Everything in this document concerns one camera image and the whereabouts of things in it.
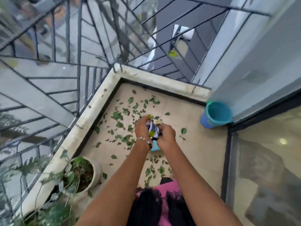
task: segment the pink cloth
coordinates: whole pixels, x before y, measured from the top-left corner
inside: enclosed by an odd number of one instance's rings
[[[178,183],[176,180],[173,182],[168,182],[159,186],[156,186],[155,189],[159,190],[161,193],[161,196],[163,198],[162,201],[162,213],[161,218],[159,220],[158,226],[171,226],[171,223],[168,220],[168,205],[165,201],[164,197],[166,197],[167,191],[169,192],[180,192],[180,187],[178,186]]]

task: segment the bracelet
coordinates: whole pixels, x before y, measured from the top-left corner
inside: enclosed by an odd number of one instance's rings
[[[139,137],[137,138],[137,140],[146,140],[144,137]],[[153,145],[151,143],[151,141],[147,140],[148,145],[150,146],[150,148],[152,149]]]

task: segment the wall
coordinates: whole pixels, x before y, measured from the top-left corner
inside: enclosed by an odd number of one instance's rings
[[[158,0],[158,10],[160,10],[162,7],[166,6],[171,0]],[[231,3],[231,0],[203,0],[208,1],[210,3],[218,3],[221,5],[229,5]],[[157,15],[157,28],[160,30],[170,22],[172,22],[175,18],[179,17],[181,14],[186,13],[191,8],[195,7],[197,3],[187,0],[176,0],[173,3],[171,3],[168,7],[166,7],[163,11],[158,13]],[[213,7],[209,5],[202,5],[195,9],[194,11],[190,12],[183,18],[175,21],[170,26],[166,27],[162,31],[157,33],[157,41],[158,43],[163,43],[170,39],[172,37],[173,33],[173,27],[175,24],[186,26],[186,27],[193,27],[197,25],[200,22],[203,22],[210,17],[213,17],[214,15],[220,13],[223,9],[219,7]],[[212,23],[215,27],[215,29],[218,29],[222,20],[224,19],[225,14],[220,15],[219,17],[216,17],[212,20]],[[197,27],[198,33],[203,38],[204,43],[208,47],[211,41],[213,40],[215,36],[215,30],[213,29],[213,26],[210,22],[206,22],[205,24]],[[166,53],[169,52],[169,45],[170,43],[166,43],[162,45],[163,49]],[[194,33],[194,36],[192,40],[189,42],[189,45],[191,46],[191,49],[195,53],[195,55],[198,57],[198,60],[201,61],[203,56],[205,55],[206,49],[204,48],[202,42],[198,39],[196,33]],[[164,55],[164,53],[161,51],[160,48],[156,49],[155,52],[155,58],[158,58],[160,56]],[[185,56],[185,60],[187,61],[188,65],[191,67],[193,72],[186,66],[186,64],[183,62],[183,60],[172,58],[177,67],[180,69],[180,71],[189,79],[191,80],[194,76],[194,73],[196,72],[199,62],[194,58],[192,53],[188,50]],[[170,60],[168,60],[167,57],[161,58],[154,62],[154,69],[159,68],[165,64],[170,63]],[[156,73],[167,73],[170,71],[174,71],[177,68],[174,65],[170,65],[167,67],[164,67],[158,71],[155,71]],[[176,72],[174,74],[169,75],[169,77],[172,78],[179,78],[182,77],[182,75],[179,72]]]
[[[231,107],[234,121],[301,87],[300,10],[296,0],[212,94]]]
[[[244,2],[245,0],[233,0],[231,5],[242,7]],[[287,0],[253,0],[252,3],[247,2],[245,8],[275,14],[286,2]],[[249,13],[229,11],[194,78],[194,83],[204,84],[204,86],[215,90],[264,35],[269,17],[257,14],[252,14],[239,32],[248,15]],[[224,51],[238,32],[239,34],[232,45],[222,57]]]

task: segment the trash bin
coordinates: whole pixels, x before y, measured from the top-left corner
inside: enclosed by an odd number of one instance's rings
[[[232,113],[227,105],[221,102],[208,102],[200,122],[205,128],[214,128],[232,121]]]

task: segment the white wall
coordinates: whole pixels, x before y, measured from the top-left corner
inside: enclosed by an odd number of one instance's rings
[[[234,121],[301,87],[300,11],[296,0],[212,94],[230,106]]]
[[[275,14],[280,7],[283,8],[284,3],[287,1],[288,0],[253,0],[251,4],[247,2],[245,8]],[[233,0],[231,5],[241,7],[244,2],[245,0]],[[213,90],[218,88],[264,35],[269,17],[256,14],[251,15],[226,54],[222,57],[223,52],[231,43],[247,16],[248,13],[234,10],[229,11],[194,78],[194,83],[199,83],[200,85],[205,83],[204,86],[212,88]]]

